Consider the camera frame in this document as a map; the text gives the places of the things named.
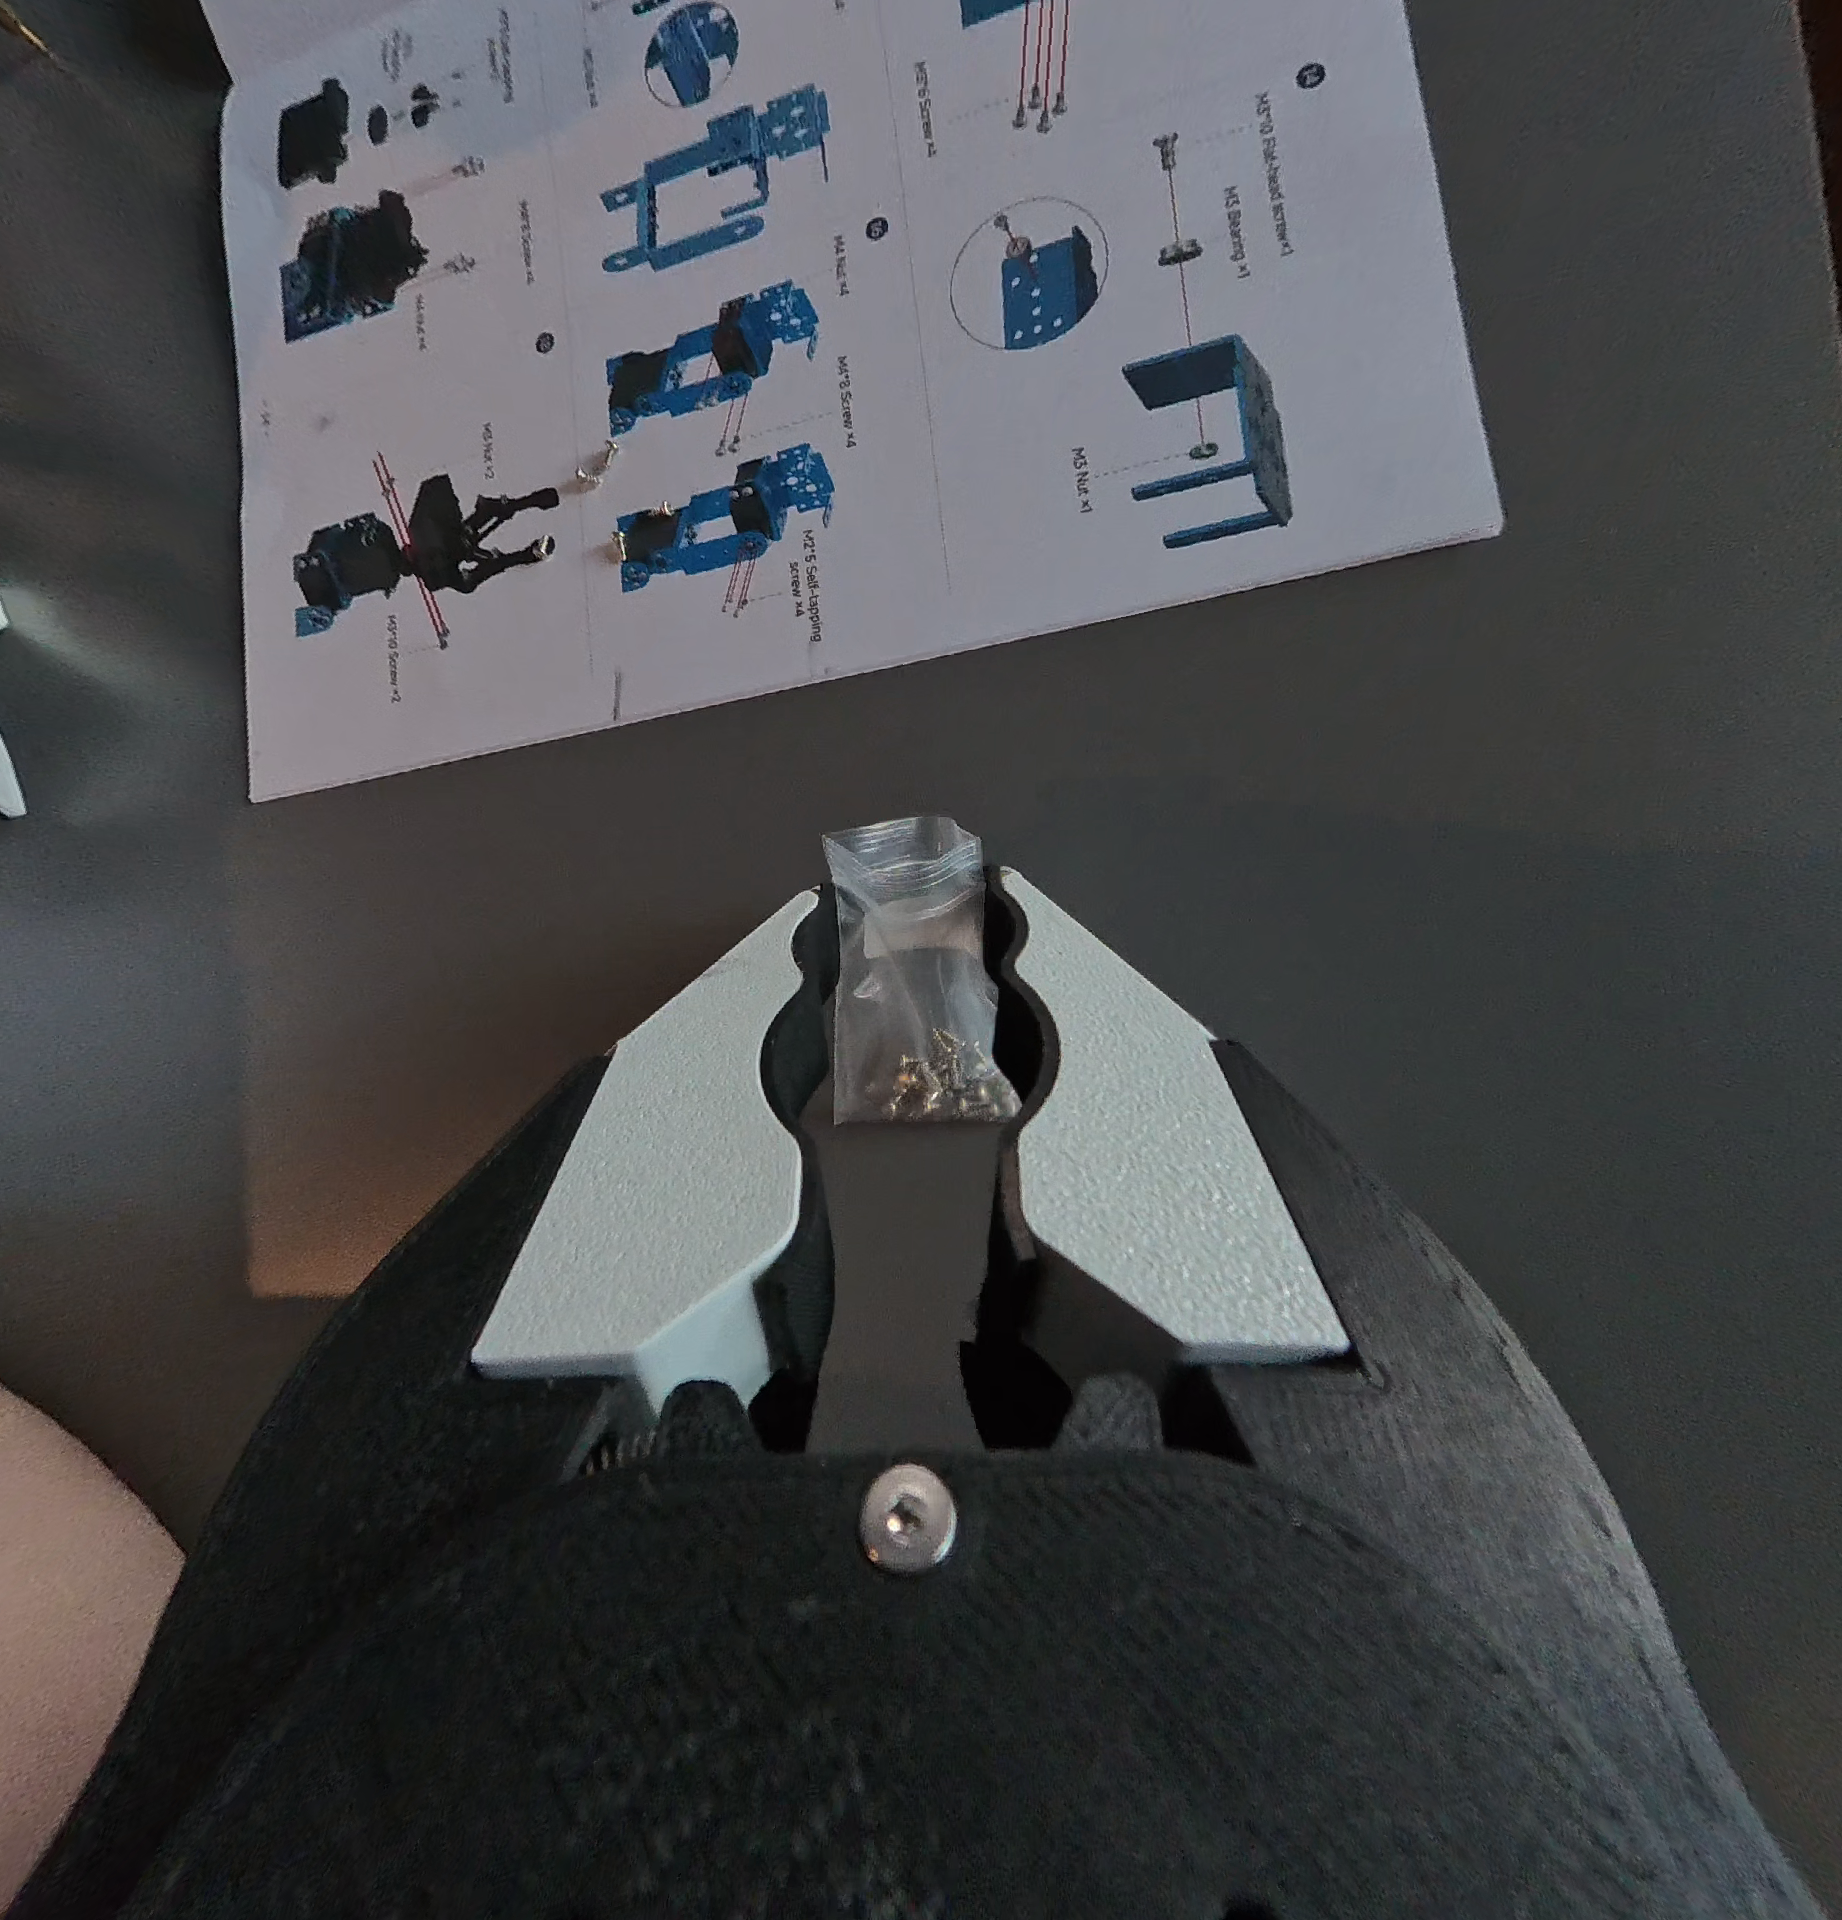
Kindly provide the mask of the clear bag of small screws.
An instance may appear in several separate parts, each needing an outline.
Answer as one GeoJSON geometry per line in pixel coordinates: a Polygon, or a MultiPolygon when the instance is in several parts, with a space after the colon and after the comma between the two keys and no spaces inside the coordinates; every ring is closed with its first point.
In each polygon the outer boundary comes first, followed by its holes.
{"type": "Polygon", "coordinates": [[[837,1123],[1006,1123],[1023,1099],[995,1060],[982,840],[908,816],[824,840],[837,907],[837,1123]]]}

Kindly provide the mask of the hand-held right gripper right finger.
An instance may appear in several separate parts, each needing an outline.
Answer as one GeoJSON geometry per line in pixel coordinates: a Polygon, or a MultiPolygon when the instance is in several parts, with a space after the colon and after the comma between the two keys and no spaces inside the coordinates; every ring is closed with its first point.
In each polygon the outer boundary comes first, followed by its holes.
{"type": "Polygon", "coordinates": [[[1015,1135],[1049,1364],[1308,1362],[1349,1337],[1218,1059],[1214,1034],[1017,869],[1015,977],[1055,1029],[1015,1135]]]}

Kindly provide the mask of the person's leg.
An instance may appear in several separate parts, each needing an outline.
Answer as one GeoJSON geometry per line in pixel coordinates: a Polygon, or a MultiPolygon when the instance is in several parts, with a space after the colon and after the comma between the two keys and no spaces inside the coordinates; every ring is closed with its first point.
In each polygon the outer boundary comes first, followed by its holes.
{"type": "Polygon", "coordinates": [[[0,1381],[0,1916],[86,1787],[183,1567],[142,1499],[0,1381]]]}

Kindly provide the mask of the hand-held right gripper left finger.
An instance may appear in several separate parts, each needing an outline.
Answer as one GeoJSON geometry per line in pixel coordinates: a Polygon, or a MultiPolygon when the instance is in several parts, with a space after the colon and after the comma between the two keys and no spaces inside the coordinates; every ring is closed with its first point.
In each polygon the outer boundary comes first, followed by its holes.
{"type": "Polygon", "coordinates": [[[723,1381],[803,1444],[835,1259],[801,1113],[830,1069],[827,892],[801,892],[606,1056],[472,1349],[493,1380],[723,1381]]]}

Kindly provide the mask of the printed assembly instruction sheet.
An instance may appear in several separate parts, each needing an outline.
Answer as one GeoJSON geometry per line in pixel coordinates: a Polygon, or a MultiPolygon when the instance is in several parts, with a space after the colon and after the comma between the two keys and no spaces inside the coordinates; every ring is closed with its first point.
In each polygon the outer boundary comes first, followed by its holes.
{"type": "Polygon", "coordinates": [[[207,18],[258,804],[1505,531],[1404,4],[207,18]]]}

